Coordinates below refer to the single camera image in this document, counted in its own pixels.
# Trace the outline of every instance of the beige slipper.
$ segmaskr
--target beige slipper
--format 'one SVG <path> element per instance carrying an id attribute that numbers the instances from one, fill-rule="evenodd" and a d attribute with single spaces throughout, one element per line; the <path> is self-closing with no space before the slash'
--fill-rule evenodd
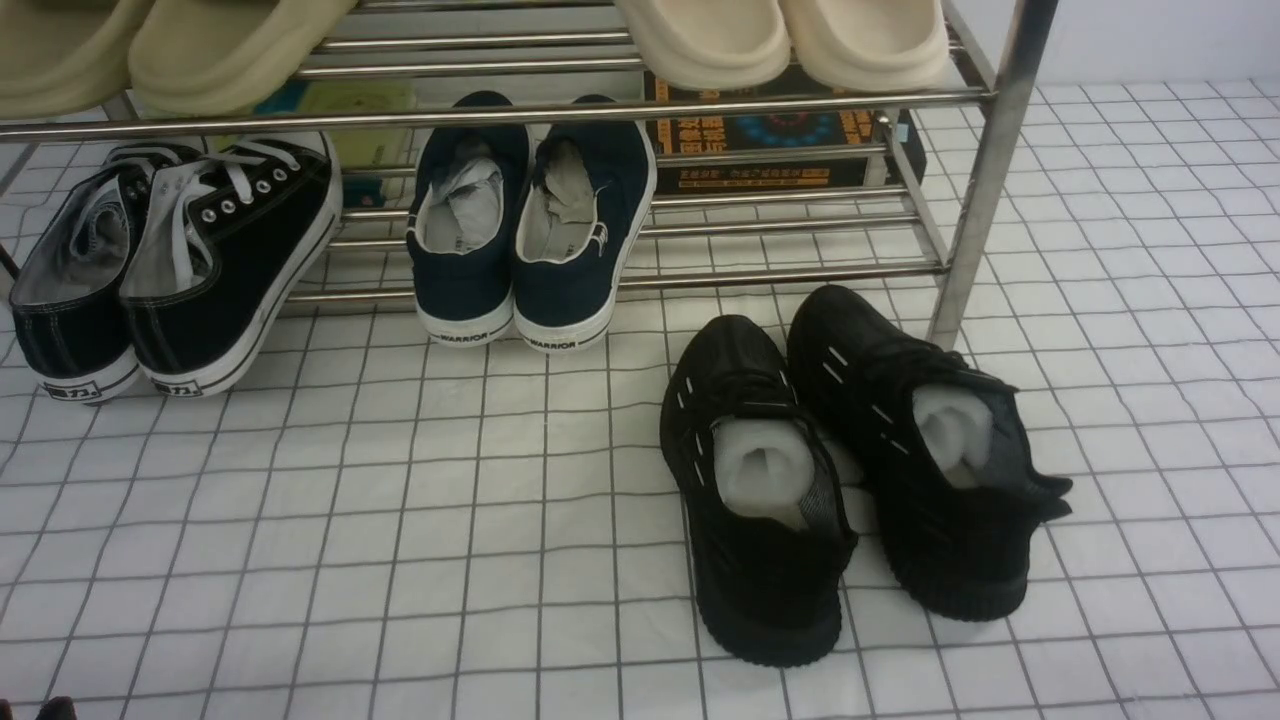
<path id="1" fill-rule="evenodd" d="M 156 0 L 129 50 L 133 90 L 180 114 L 246 110 L 275 92 L 357 0 Z"/>
<path id="2" fill-rule="evenodd" d="M 65 115 L 123 91 L 151 3 L 0 0 L 0 118 Z"/>

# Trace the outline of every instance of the shoe rack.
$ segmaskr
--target shoe rack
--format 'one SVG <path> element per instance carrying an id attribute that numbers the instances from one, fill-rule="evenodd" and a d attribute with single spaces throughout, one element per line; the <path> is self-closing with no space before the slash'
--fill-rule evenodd
<path id="1" fill-rule="evenodd" d="M 393 13 L 448 13 L 453 10 L 500 12 L 509 9 L 584 8 L 607 6 L 611 0 L 364 0 L 353 12 L 360 14 Z M 69 141 L 120 141 L 145 140 L 184 135 L 234 135 L 242 132 L 283 132 L 300 129 L 353 129 L 353 128 L 430 128 L 480 126 L 494 122 L 562 123 L 599 118 L 652 120 L 699 115 L 755 115 L 829 110 L 870 110 L 878 122 L 877 142 L 847 149 L 786 149 L 756 150 L 722 155 L 703 155 L 699 164 L 733 163 L 741 160 L 768 161 L 795 160 L 797 158 L 869 158 L 869 176 L 883 178 L 884 169 L 896 165 L 904 178 L 901 184 L 878 184 L 840 190 L 786 190 L 771 192 L 741 192 L 714 196 L 658 196 L 654 209 L 699 210 L 759 204 L 797 204 L 841 201 L 851 208 L 844 215 L 768 219 L 754 222 L 716 222 L 707 224 L 662 224 L 645 228 L 644 237 L 678 238 L 731 234 L 812 233 L 845 229 L 911 228 L 920 246 L 919 259 L 905 261 L 859 263 L 812 268 L 763 269 L 750 272 L 710 272 L 694 274 L 658 274 L 652 277 L 623 275 L 623 290 L 672 290 L 695 287 L 724 287 L 750 284 L 780 284 L 797 282 L 831 282 L 865 278 L 933 277 L 940 293 L 929 327 L 929 338 L 950 348 L 955 343 L 969 292 L 973 288 L 979 260 L 987 242 L 1000 200 L 1005 176 L 1021 129 L 1027 105 L 1030 100 L 1044 54 L 1057 0 L 1018 0 L 1010 23 L 1005 55 L 998 68 L 983 55 L 973 33 L 955 6 L 945 3 L 951 36 L 951 58 L 963 85 L 941 90 L 904 92 L 882 96 L 840 97 L 776 97 L 776 99 L 718 99 L 694 102 L 635 102 L 623 101 L 608 106 L 570 104 L 521 105 L 504 110 L 424 108 L 411 111 L 370 113 L 348 115 L 271 115 L 244 118 L 157 119 L 137 118 L 127 97 L 118 97 L 104 105 L 105 122 L 40 123 L 0 126 L 0 142 L 38 143 Z M 449 23 L 440 22 L 440 27 Z M 605 70 L 643 70 L 644 63 L 634 51 L 618 55 L 618 47 L 630 45 L 626 28 L 588 32 L 529 32 L 463 36 L 421 37 L 358 37 L 332 38 L 316 47 L 316 56 L 324 56 L 323 65 L 301 68 L 296 77 L 310 81 L 361 79 L 361 78 L 444 78 L 485 76 L 539 76 L 549 73 L 582 73 Z M 572 59 L 539 58 L 539 51 L 549 47 L 608 49 L 608 53 Z M 521 59 L 433 61 L 433 51 L 443 50 L 521 50 Z M 348 56 L 362 60 L 378 54 L 421 54 L 421 61 L 412 63 L 353 63 Z M 905 150 L 897 141 L 896 117 L 901 110 L 940 106 L 977 106 L 986 118 L 982 141 L 974 160 L 969 187 L 964 195 L 963 211 L 955 234 L 946 238 L 929 213 L 928 202 L 910 170 Z M 673 165 L 673 158 L 658 158 L 659 167 Z M 413 167 L 347 168 L 348 174 L 412 178 Z M 882 211 L 884 205 L 897 204 L 900 210 Z M 346 227 L 360 223 L 403 220 L 406 209 L 348 209 L 343 214 Z M 339 236 L 330 243 L 329 252 L 346 251 L 402 251 L 403 237 L 351 238 Z M 293 304 L 357 304 L 371 305 L 410 301 L 413 288 L 330 290 L 296 292 Z"/>

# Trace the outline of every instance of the stainless steel rod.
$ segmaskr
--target stainless steel rod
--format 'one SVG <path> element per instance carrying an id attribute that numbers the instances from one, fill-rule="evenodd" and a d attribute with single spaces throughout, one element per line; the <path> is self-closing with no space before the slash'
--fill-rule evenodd
<path id="1" fill-rule="evenodd" d="M 699 155 L 658 155 L 659 168 L 704 165 L 737 165 L 745 163 L 796 163 L 814 160 L 845 160 L 883 155 L 888 147 L 883 142 L 833 147 L 780 147 L 762 150 L 735 150 L 732 152 L 703 152 Z M 412 178 L 413 165 L 358 165 L 344 168 L 348 176 L 378 176 L 384 178 Z"/>
<path id="2" fill-rule="evenodd" d="M 887 187 L 838 187 L 826 190 L 776 190 L 768 192 L 726 192 L 713 195 L 667 195 L 653 199 L 652 208 L 655 210 L 690 209 L 690 208 L 722 208 L 727 205 L 760 205 L 765 202 L 826 202 L 831 200 L 892 200 L 895 197 L 908 197 L 909 192 L 902 186 Z M 349 208 L 343 210 L 342 219 L 346 223 L 385 223 L 398 222 L 408 218 L 406 208 L 378 208 L 366 210 L 362 208 Z"/>
<path id="3" fill-rule="evenodd" d="M 993 95 L 975 87 L 838 97 L 751 99 L 733 97 L 690 102 L 602 102 L 584 105 L 525 105 L 504 109 L 447 108 L 404 113 L 356 113 L 349 115 L 268 115 L 137 120 L 124 123 L 36 123 L 0 126 L 3 142 L 65 142 L 70 140 L 124 140 L 182 135 L 229 135 L 242 132 L 289 132 L 301 129 L 353 129 L 376 127 L 477 127 L 589 120 L 653 120 L 700 115 L 767 115 L 818 113 L 824 110 L 874 110 L 877 108 L 932 108 L 982 102 Z"/>
<path id="4" fill-rule="evenodd" d="M 947 17 L 947 27 L 955 36 L 951 41 L 951 55 L 955 59 L 956 69 L 965 85 L 995 90 L 996 70 L 991 67 L 991 60 L 978 44 L 977 36 L 969 29 L 960 12 L 956 10 L 954 0 L 942 1 L 943 12 Z"/>
<path id="5" fill-rule="evenodd" d="M 312 54 L 425 53 L 430 50 L 506 50 L 515 47 L 577 47 L 582 45 L 631 45 L 623 29 L 582 32 L 508 32 L 444 37 L 334 37 Z"/>
<path id="6" fill-rule="evenodd" d="M 915 208 L 915 211 L 920 214 L 920 227 L 916 229 L 916 238 L 920 241 L 920 254 L 941 263 L 947 256 L 947 246 L 942 240 L 942 232 L 938 231 L 938 224 L 933 220 L 933 213 L 929 211 L 929 201 L 924 197 L 924 191 L 920 190 L 920 183 L 915 179 L 915 170 L 911 169 L 906 149 L 897 141 L 897 123 L 890 120 L 888 115 L 877 115 L 876 119 L 877 132 L 890 147 L 888 158 L 897 170 L 897 177 L 901 178 L 902 186 L 911 197 L 911 205 Z"/>
<path id="7" fill-rule="evenodd" d="M 530 73 L 607 73 L 643 70 L 640 55 L 623 58 L 570 58 L 562 60 L 451 60 L 444 63 L 383 63 L 302 68 L 298 79 L 362 79 L 370 77 L 515 76 Z"/>
<path id="8" fill-rule="evenodd" d="M 751 284 L 787 284 L 803 282 L 840 282 L 872 278 L 905 278 L 938 275 L 947 269 L 938 263 L 878 263 L 841 265 L 836 268 L 803 268 L 780 270 L 741 270 L 724 273 L 689 273 L 675 275 L 623 275 L 622 290 L 682 290 L 699 287 L 736 287 Z M 384 290 L 326 290 L 294 292 L 289 302 L 316 305 L 328 302 L 403 302 L 413 300 L 412 287 Z"/>
<path id="9" fill-rule="evenodd" d="M 929 323 L 929 340 L 942 347 L 951 348 L 960 332 L 1056 12 L 1057 0 L 1018 0 L 1014 8 L 1010 41 L 996 81 L 997 97 L 987 113 L 964 211 L 951 241 L 951 272 L 942 282 Z"/>
<path id="10" fill-rule="evenodd" d="M 846 218 L 795 218 L 783 220 L 745 220 L 740 223 L 694 223 L 676 225 L 650 225 L 640 231 L 640 237 L 673 238 L 719 234 L 771 234 L 788 232 L 828 232 L 842 229 L 899 228 L 920 222 L 914 213 L 876 213 Z M 344 238 L 329 243 L 329 250 L 351 252 L 392 251 L 404 247 L 401 237 Z"/>

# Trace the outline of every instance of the grid pattern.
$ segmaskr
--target grid pattern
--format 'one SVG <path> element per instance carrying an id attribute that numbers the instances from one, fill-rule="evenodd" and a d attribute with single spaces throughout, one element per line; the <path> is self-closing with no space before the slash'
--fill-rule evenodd
<path id="1" fill-rule="evenodd" d="M 919 119 L 948 232 L 980 117 Z M 6 325 L 0 696 L 129 720 L 1274 717 L 1280 83 L 1046 87 L 1023 137 L 961 350 L 1025 389 L 1038 468 L 1076 488 L 1009 620 L 923 612 L 850 487 L 864 534 L 829 657 L 749 666 L 700 626 L 658 400 L 708 319 L 781 341 L 808 287 L 632 293 L 608 342 L 549 359 L 311 313 L 225 396 L 100 409 L 35 395 Z M 36 151 L 0 204 L 19 261 L 104 152 Z M 634 266 L 916 252 L 902 232 L 686 238 Z M 403 282 L 402 263 L 333 256 L 310 281 Z M 931 281 L 854 287 L 924 331 Z"/>

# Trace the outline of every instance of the white rubber sole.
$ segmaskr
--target white rubber sole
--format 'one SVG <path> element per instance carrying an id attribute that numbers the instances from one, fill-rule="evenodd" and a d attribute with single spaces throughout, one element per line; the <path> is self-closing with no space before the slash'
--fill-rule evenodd
<path id="1" fill-rule="evenodd" d="M 515 318 L 515 295 L 508 292 L 502 305 L 470 320 L 442 320 L 440 318 L 433 318 L 421 306 L 417 307 L 417 318 L 422 320 L 426 334 L 431 336 L 431 342 L 449 347 L 479 347 L 507 333 Z"/>
<path id="2" fill-rule="evenodd" d="M 653 201 L 653 193 L 658 188 L 658 161 L 653 154 L 653 143 L 649 142 L 649 133 L 645 132 L 644 123 L 636 123 L 636 127 L 640 129 L 645 155 L 649 158 L 649 181 L 645 183 L 644 197 L 640 200 L 640 206 L 636 208 L 635 218 L 631 219 L 631 232 L 627 233 L 627 238 L 622 242 L 618 263 L 613 268 L 613 284 L 609 288 L 609 297 L 604 301 L 604 306 L 590 318 L 558 328 L 539 325 L 525 318 L 520 314 L 520 305 L 517 304 L 516 329 L 520 331 L 520 334 L 525 337 L 525 342 L 534 350 L 548 355 L 585 350 L 599 342 L 604 337 L 604 332 L 609 329 L 609 322 L 613 319 L 613 306 L 617 305 L 618 300 L 618 281 L 622 279 L 622 270 L 627 266 L 631 247 L 635 246 L 645 220 L 649 219 L 649 204 Z"/>
<path id="3" fill-rule="evenodd" d="M 40 378 L 40 387 L 54 400 L 97 405 L 133 387 L 133 383 L 142 377 L 140 369 L 141 365 L 133 354 L 133 347 L 129 347 L 110 365 L 88 375 L 46 378 L 36 373 L 36 377 Z"/>
<path id="4" fill-rule="evenodd" d="M 266 332 L 275 322 L 275 316 L 279 315 L 284 299 L 289 296 L 293 286 L 298 284 L 312 263 L 320 258 L 321 250 L 338 229 L 338 219 L 342 215 L 342 168 L 338 167 L 338 154 L 328 136 L 325 136 L 324 142 L 333 165 L 329 193 L 325 196 L 320 214 L 311 223 L 298 246 L 293 249 L 289 261 L 275 277 L 275 282 L 262 297 L 262 302 L 259 304 L 253 320 L 227 354 L 198 370 L 170 375 L 143 368 L 151 384 L 161 393 L 170 397 L 218 395 L 229 389 L 248 372 L 253 359 L 262 350 Z"/>
<path id="5" fill-rule="evenodd" d="M 764 85 L 782 74 L 791 61 L 791 44 L 778 42 L 759 59 L 742 63 L 710 64 L 682 53 L 671 42 L 648 13 L 618 3 L 636 49 L 655 76 L 684 90 L 736 90 Z"/>

